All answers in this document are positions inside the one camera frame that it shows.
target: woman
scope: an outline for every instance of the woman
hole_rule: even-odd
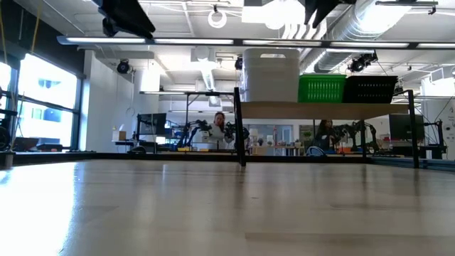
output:
[[[225,136],[225,120],[226,116],[222,112],[215,114],[212,129],[210,130],[211,135],[208,139],[210,142],[208,145],[209,149],[226,149],[226,144],[233,141],[233,138]]]
[[[331,149],[331,142],[333,143],[333,140],[335,139],[332,124],[332,120],[321,120],[318,132],[314,138],[315,146],[320,147],[324,151]]]

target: shelf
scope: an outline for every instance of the shelf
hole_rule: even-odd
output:
[[[407,105],[398,104],[242,102],[243,119],[365,120],[407,113]]]

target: computer monitor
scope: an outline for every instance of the computer monitor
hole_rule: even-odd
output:
[[[409,114],[389,114],[390,139],[411,139],[411,117]],[[415,115],[417,140],[425,139],[424,117]]]
[[[140,135],[164,135],[166,133],[166,113],[140,114]]]

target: black crate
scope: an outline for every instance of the black crate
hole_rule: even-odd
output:
[[[346,79],[343,103],[391,103],[397,76],[354,75]]]

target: white storage bin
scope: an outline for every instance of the white storage bin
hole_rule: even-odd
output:
[[[297,102],[299,94],[299,51],[252,48],[243,52],[245,102]]]

